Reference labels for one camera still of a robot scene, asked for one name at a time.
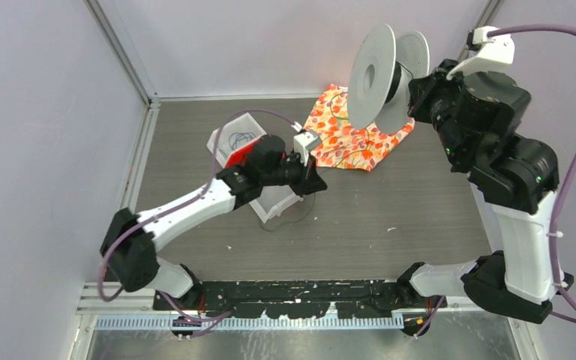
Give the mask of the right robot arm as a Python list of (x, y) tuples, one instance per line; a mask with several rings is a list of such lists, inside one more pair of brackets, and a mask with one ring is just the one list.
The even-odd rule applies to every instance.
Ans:
[(452, 265), (412, 264), (398, 279), (398, 298), (417, 308), (431, 296), (465, 296), (497, 315), (540, 324), (572, 275), (551, 258), (550, 223), (560, 183), (557, 155), (518, 134), (531, 94), (510, 76), (449, 71), (442, 61), (408, 84), (409, 114), (436, 131), (454, 173), (463, 173), (498, 221), (500, 248)]

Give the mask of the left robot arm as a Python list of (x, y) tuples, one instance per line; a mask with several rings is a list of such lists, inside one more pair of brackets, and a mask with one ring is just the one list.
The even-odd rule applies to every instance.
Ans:
[(326, 190), (311, 154), (320, 138), (302, 130), (292, 141), (292, 151), (286, 151), (280, 137), (263, 135), (234, 151), (226, 166), (195, 191), (140, 213), (118, 210), (100, 247), (103, 274), (114, 275), (121, 291), (157, 290), (183, 311), (194, 309), (200, 300), (196, 280), (183, 265), (158, 257), (158, 251), (191, 228), (257, 200), (265, 188), (288, 186), (301, 197)]

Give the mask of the white perforated spool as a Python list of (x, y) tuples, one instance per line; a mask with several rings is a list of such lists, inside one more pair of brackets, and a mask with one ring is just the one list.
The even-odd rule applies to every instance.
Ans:
[(376, 125), (395, 134), (408, 123), (411, 80), (429, 74), (430, 50), (419, 31), (395, 34), (387, 24), (370, 30), (355, 57), (346, 108), (355, 128)]

